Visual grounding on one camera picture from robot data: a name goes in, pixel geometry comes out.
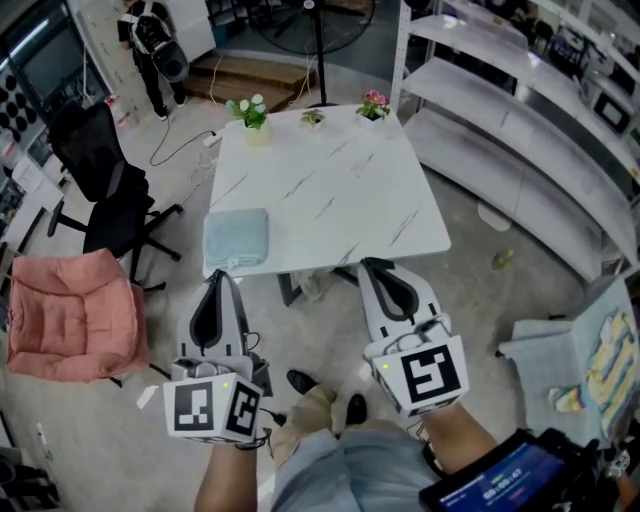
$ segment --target pink cushion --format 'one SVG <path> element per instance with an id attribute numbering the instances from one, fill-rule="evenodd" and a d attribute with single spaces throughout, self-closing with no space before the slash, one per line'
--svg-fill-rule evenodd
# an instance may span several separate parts
<path id="1" fill-rule="evenodd" d="M 9 371 L 88 382 L 148 365 L 143 292 L 106 249 L 16 258 L 9 314 Z"/>

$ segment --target white marble table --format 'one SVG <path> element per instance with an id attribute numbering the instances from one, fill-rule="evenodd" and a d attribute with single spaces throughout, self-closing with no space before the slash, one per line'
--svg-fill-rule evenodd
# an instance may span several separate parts
<path id="1" fill-rule="evenodd" d="M 317 133 L 301 110 L 272 114 L 268 146 L 247 146 L 240 121 L 225 127 L 211 212 L 265 208 L 269 254 L 234 277 L 348 267 L 443 252 L 451 241 L 398 118 L 359 126 L 357 106 L 325 107 Z M 215 269 L 203 268 L 205 277 Z"/>

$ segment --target chair armrest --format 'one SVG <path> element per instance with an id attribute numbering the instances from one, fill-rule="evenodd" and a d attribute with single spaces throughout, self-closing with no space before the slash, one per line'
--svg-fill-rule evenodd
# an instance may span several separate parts
<path id="1" fill-rule="evenodd" d="M 49 230 L 47 231 L 47 236 L 51 238 L 55 232 L 58 224 L 62 224 L 64 226 L 70 227 L 77 231 L 82 231 L 83 233 L 87 232 L 87 226 L 82 224 L 82 222 L 78 222 L 71 217 L 67 217 L 64 213 L 62 213 L 62 208 L 64 207 L 64 199 L 60 199 L 58 206 L 56 206 L 55 210 L 51 214 L 51 220 L 49 221 Z"/>
<path id="2" fill-rule="evenodd" d="M 111 173 L 111 180 L 109 181 L 109 188 L 107 188 L 107 199 L 112 197 L 118 191 L 126 166 L 127 162 L 121 160 L 113 168 L 113 172 Z"/>

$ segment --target folded towel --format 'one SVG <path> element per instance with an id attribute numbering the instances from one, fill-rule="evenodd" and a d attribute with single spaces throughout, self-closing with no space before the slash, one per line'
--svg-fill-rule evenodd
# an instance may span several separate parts
<path id="1" fill-rule="evenodd" d="M 232 270 L 262 263 L 269 251 L 268 218 L 264 208 L 210 212 L 204 219 L 206 266 Z"/>

